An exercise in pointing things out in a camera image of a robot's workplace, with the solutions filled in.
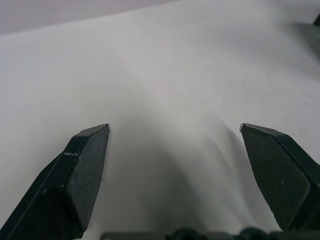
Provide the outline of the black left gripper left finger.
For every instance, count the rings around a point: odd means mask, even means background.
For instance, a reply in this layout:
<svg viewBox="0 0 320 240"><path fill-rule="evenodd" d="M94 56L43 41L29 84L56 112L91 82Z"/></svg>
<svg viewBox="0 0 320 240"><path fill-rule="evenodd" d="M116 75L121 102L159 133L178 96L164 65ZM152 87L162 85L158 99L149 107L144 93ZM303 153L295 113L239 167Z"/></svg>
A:
<svg viewBox="0 0 320 240"><path fill-rule="evenodd" d="M36 177L0 230L2 240L75 240L100 189L109 124L82 130Z"/></svg>

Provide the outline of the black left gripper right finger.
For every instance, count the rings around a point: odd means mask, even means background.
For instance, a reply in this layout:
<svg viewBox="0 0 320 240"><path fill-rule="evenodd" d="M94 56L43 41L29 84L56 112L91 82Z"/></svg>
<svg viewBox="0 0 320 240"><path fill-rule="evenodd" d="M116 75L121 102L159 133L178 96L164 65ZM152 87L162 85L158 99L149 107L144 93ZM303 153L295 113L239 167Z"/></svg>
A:
<svg viewBox="0 0 320 240"><path fill-rule="evenodd" d="M279 227L320 229L320 165L292 137L243 123L240 132L255 181Z"/></svg>

